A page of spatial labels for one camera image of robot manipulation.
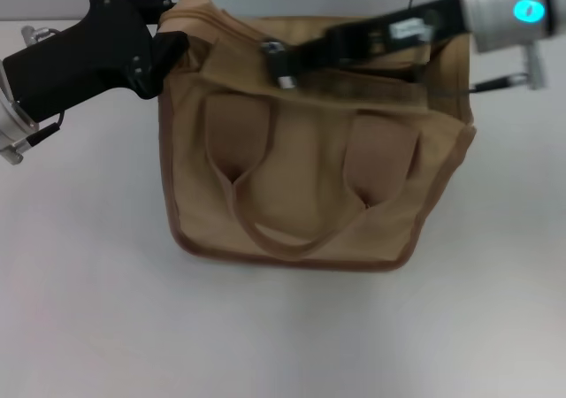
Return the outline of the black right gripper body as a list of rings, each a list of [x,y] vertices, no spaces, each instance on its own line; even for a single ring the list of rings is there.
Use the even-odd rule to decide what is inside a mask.
[[[435,0],[328,31],[332,65],[349,65],[465,34],[462,0]]]

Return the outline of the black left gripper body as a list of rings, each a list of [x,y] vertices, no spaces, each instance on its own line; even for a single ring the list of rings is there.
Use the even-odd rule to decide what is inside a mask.
[[[41,122],[113,88],[159,95],[166,74],[151,71],[155,24],[127,0],[89,0],[79,23],[4,59],[13,100]]]

